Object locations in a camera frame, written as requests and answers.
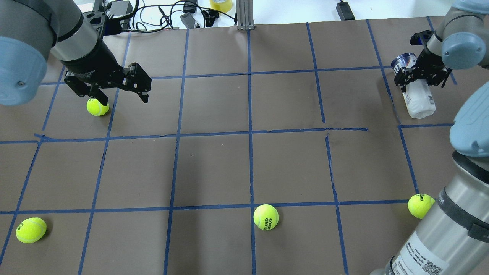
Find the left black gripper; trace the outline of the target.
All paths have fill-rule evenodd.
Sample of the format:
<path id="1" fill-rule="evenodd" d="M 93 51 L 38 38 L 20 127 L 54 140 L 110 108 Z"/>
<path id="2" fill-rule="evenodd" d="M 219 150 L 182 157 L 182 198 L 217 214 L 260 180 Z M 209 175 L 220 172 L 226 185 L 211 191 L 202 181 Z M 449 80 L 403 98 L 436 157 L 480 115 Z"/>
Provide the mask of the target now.
<path id="1" fill-rule="evenodd" d="M 65 83 L 78 96 L 90 93 L 88 85 L 97 84 L 99 89 L 119 88 L 139 94 L 144 103 L 149 101 L 152 80 L 138 63 L 127 68 L 120 66 L 114 54 L 102 39 L 86 56 L 73 61 L 64 61 L 67 72 Z M 108 106 L 108 96 L 96 94 L 97 101 Z"/>

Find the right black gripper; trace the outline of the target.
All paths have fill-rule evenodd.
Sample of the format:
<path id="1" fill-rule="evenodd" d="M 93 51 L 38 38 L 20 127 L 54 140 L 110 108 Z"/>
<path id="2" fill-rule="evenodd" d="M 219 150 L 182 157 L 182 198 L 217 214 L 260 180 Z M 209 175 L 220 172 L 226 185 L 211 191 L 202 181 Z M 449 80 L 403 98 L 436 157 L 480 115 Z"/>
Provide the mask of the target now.
<path id="1" fill-rule="evenodd" d="M 404 53 L 393 60 L 394 83 L 396 86 L 406 89 L 410 83 L 424 79 L 428 86 L 441 85 L 442 88 L 445 87 L 452 69 L 446 67 L 442 62 L 442 58 L 428 49 L 429 39 L 434 34 L 435 32 L 431 30 L 414 33 L 409 43 L 423 46 L 419 56 L 413 53 Z"/>

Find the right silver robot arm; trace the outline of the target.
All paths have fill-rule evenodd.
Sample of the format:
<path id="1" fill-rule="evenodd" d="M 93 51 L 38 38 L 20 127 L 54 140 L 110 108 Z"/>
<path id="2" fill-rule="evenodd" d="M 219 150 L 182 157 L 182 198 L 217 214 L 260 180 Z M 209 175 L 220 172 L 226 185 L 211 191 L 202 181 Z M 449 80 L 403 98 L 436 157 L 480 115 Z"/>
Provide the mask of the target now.
<path id="1" fill-rule="evenodd" d="M 422 45 L 396 57 L 394 81 L 403 92 L 425 79 L 445 85 L 451 71 L 488 68 L 487 0 L 456 0 L 435 31 L 415 33 Z M 374 275 L 468 275 L 488 256 L 488 84 L 463 104 L 450 129 L 456 174 L 401 249 Z"/>

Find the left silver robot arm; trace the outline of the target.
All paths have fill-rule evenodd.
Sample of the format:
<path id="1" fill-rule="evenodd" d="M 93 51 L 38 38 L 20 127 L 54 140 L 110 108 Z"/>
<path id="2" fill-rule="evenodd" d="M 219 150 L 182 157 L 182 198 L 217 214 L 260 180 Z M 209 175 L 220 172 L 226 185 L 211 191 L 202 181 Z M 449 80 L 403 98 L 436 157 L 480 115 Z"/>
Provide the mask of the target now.
<path id="1" fill-rule="evenodd" d="M 50 55 L 66 68 L 64 82 L 80 97 L 103 106 L 103 89 L 134 92 L 148 103 L 152 80 L 138 63 L 122 67 L 103 41 L 123 32 L 120 22 L 132 18 L 138 7 L 117 14 L 113 3 L 82 12 L 73 0 L 2 0 L 1 105 L 26 104 L 37 94 L 47 73 Z"/>

